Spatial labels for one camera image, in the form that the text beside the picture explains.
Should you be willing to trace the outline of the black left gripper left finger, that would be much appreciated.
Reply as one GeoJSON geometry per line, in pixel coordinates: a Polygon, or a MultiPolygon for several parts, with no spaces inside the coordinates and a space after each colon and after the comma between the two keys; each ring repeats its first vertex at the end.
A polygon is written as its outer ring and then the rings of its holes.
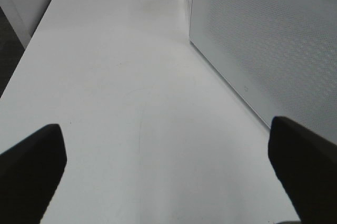
{"type": "Polygon", "coordinates": [[[40,223],[67,155],[61,127],[48,124],[1,154],[1,223],[40,223]]]}

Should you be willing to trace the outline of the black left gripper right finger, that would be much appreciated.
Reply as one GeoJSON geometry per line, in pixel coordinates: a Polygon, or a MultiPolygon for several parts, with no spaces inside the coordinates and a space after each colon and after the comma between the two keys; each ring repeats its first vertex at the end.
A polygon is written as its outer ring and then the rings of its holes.
{"type": "Polygon", "coordinates": [[[301,222],[336,223],[336,145],[276,116],[267,153],[301,222]]]}

